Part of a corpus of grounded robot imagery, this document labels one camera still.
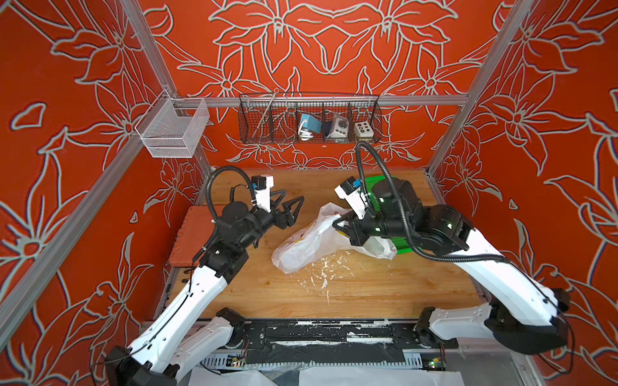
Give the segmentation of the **white printed plastic bag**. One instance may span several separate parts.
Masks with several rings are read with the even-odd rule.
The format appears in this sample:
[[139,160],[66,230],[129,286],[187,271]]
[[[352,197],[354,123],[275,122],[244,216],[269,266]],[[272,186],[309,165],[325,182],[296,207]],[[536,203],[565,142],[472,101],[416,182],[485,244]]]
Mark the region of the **white printed plastic bag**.
[[371,236],[362,246],[353,246],[346,236],[333,228],[333,221],[347,212],[347,209],[336,204],[325,204],[310,225],[294,233],[275,249],[271,257],[274,266],[290,274],[340,250],[393,260],[398,250],[392,241]]

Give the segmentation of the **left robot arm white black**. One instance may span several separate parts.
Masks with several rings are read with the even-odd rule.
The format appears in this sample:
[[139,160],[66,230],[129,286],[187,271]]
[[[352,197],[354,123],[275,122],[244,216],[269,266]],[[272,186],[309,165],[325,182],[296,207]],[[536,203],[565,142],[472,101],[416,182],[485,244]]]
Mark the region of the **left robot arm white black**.
[[242,339],[245,320],[224,308],[209,324],[189,331],[205,308],[231,283],[257,246],[273,227],[295,225],[304,198],[285,201],[286,192],[264,209],[232,201],[214,212],[214,230],[194,260],[196,268],[186,286],[128,347],[115,347],[101,361],[111,385],[177,385],[199,362],[234,339]]

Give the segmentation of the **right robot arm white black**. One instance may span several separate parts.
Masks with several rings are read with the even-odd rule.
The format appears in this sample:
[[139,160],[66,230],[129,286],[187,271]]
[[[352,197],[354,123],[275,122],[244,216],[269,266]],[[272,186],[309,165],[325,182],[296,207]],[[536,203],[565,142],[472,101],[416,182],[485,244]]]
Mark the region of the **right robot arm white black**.
[[426,307],[415,324],[424,347],[453,339],[495,339],[511,351],[537,355],[566,347],[571,329],[563,318],[570,306],[562,289],[550,289],[522,272],[453,207],[425,206],[411,183],[382,179],[372,186],[350,177],[335,190],[351,211],[332,224],[353,246],[371,238],[410,236],[410,249],[433,262],[452,263],[489,291],[478,307]]

